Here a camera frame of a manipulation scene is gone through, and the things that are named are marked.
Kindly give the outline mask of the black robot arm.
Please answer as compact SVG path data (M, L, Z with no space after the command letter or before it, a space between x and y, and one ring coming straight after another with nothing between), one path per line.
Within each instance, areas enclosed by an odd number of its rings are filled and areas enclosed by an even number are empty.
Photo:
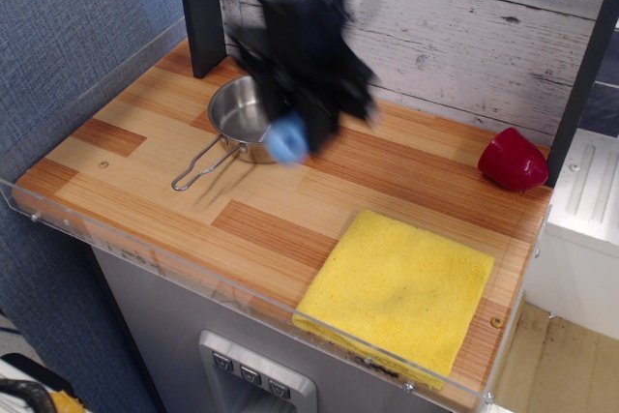
M232 29L235 59L258 85L269 154L300 163L338 133L341 114L371 118L374 73L344 40L344 0L257 1L264 24Z

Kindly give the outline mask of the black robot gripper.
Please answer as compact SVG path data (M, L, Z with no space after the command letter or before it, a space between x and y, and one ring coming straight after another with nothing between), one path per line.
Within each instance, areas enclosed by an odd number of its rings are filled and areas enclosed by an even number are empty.
M373 71L343 38L343 0L258 0L264 25L236 26L238 63L254 77L268 118L302 114L309 151L339 130L339 113L368 119Z

